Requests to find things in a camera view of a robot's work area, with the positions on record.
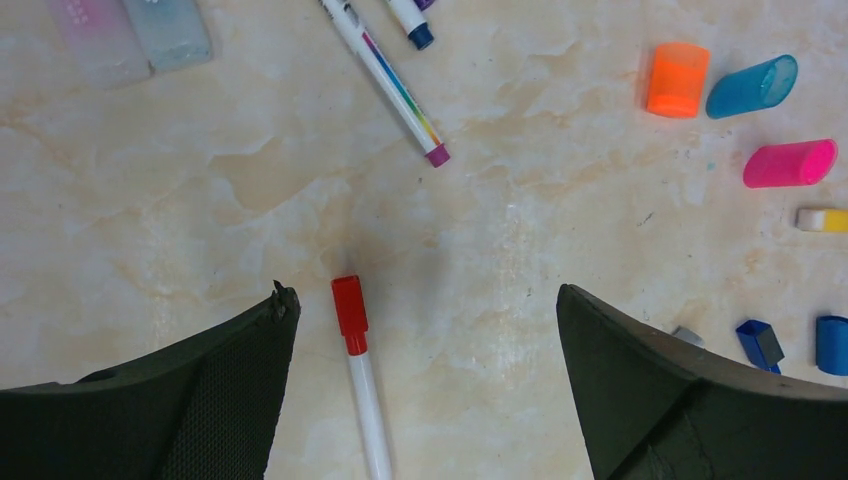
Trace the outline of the grey marker cap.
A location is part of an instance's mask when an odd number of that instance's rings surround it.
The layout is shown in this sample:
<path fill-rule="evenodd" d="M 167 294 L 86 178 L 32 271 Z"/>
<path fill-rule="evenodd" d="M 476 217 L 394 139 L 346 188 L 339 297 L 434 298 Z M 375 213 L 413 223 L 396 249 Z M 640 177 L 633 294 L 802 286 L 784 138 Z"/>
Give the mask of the grey marker cap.
<path fill-rule="evenodd" d="M 705 346 L 705 342 L 700 335 L 684 326 L 677 326 L 672 332 L 672 336 L 699 348 Z"/>

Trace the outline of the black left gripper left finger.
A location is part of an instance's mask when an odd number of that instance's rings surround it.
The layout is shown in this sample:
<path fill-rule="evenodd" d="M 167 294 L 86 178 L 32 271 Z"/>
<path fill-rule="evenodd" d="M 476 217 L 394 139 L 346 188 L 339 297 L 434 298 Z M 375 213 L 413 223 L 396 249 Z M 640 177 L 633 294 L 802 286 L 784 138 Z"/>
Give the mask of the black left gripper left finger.
<path fill-rule="evenodd" d="M 135 360 L 1 393 L 5 479 L 260 479 L 301 306 L 294 289 Z"/>

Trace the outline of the yellow pen cap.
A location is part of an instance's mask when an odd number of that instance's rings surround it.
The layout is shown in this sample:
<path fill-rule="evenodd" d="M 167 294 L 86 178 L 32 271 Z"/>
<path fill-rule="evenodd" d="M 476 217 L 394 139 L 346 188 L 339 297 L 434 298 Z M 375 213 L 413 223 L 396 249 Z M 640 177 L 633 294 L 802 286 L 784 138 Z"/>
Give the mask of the yellow pen cap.
<path fill-rule="evenodd" d="M 848 212 L 846 209 L 801 208 L 795 226 L 806 232 L 847 233 Z"/>

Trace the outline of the pink highlighter cap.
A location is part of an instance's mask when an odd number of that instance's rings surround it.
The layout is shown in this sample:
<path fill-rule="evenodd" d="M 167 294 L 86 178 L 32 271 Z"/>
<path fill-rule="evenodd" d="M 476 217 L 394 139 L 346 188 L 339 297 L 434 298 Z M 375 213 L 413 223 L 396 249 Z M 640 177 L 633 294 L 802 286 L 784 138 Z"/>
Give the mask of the pink highlighter cap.
<path fill-rule="evenodd" d="M 743 183 L 751 189 L 812 186 L 828 175 L 838 152 L 833 139 L 763 146 L 746 163 Z"/>

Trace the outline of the orange highlighter cap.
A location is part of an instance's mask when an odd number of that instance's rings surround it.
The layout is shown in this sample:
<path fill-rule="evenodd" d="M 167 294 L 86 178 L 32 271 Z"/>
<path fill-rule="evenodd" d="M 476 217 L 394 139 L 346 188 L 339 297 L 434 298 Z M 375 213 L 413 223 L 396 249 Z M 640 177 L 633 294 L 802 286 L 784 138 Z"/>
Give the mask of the orange highlighter cap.
<path fill-rule="evenodd" d="M 706 82 L 710 51 L 684 42 L 656 47 L 647 91 L 649 113 L 676 119 L 695 118 Z"/>

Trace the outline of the white marker with pink band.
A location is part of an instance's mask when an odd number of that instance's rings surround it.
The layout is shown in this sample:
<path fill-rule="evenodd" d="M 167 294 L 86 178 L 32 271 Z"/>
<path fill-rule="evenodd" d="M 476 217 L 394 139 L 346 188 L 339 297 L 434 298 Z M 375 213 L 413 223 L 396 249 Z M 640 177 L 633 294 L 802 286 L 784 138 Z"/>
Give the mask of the white marker with pink band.
<path fill-rule="evenodd" d="M 347 46 L 359 57 L 404 121 L 430 164 L 438 168 L 447 163 L 451 156 L 446 145 L 381 51 L 352 4 L 349 1 L 324 0 L 320 0 L 319 4 L 328 14 Z"/>

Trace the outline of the dark blue marker cap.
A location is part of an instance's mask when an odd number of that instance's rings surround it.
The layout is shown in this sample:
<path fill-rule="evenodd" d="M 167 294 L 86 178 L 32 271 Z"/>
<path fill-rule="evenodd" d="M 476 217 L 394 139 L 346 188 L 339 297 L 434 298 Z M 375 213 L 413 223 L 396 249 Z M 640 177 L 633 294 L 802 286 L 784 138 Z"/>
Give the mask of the dark blue marker cap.
<path fill-rule="evenodd" d="M 769 323 L 749 319 L 740 324 L 735 332 L 751 364 L 761 370 L 781 374 L 779 362 L 785 355 Z"/>

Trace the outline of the blue capped whiteboard marker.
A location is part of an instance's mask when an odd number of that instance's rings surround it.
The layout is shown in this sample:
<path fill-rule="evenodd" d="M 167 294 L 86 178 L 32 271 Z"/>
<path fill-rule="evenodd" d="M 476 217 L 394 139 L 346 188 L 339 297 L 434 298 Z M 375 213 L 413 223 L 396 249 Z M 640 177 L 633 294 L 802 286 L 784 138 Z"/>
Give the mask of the blue capped whiteboard marker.
<path fill-rule="evenodd" d="M 368 321 L 359 277 L 336 278 L 331 289 L 339 330 L 345 342 L 365 458 L 372 479 L 393 479 L 377 385 L 368 353 Z"/>

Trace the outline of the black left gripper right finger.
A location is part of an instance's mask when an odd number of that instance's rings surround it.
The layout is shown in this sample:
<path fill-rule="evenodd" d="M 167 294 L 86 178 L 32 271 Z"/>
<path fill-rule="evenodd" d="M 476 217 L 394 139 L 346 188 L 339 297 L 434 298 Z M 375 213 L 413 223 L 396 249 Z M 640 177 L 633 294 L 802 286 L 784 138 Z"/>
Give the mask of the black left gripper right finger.
<path fill-rule="evenodd" d="M 598 479 L 843 479 L 847 392 L 746 366 L 578 286 L 559 336 Z"/>

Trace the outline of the blue highlighter cap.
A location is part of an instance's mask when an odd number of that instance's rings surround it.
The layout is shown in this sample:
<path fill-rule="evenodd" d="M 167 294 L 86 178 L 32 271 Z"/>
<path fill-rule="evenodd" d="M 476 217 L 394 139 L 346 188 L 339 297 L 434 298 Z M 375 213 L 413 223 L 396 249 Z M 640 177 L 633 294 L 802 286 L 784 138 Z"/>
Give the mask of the blue highlighter cap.
<path fill-rule="evenodd" d="M 792 91 L 798 72 L 795 57 L 784 54 L 725 75 L 708 95 L 706 114 L 721 119 L 776 107 Z"/>

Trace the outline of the purple whiteboard marker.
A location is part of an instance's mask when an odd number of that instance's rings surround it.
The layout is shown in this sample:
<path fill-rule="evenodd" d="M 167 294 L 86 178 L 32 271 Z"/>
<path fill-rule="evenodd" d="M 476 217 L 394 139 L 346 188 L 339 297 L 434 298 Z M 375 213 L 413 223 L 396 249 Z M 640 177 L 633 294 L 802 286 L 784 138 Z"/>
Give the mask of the purple whiteboard marker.
<path fill-rule="evenodd" d="M 434 41 L 422 11 L 413 0 L 385 0 L 385 3 L 417 50 L 424 50 Z"/>

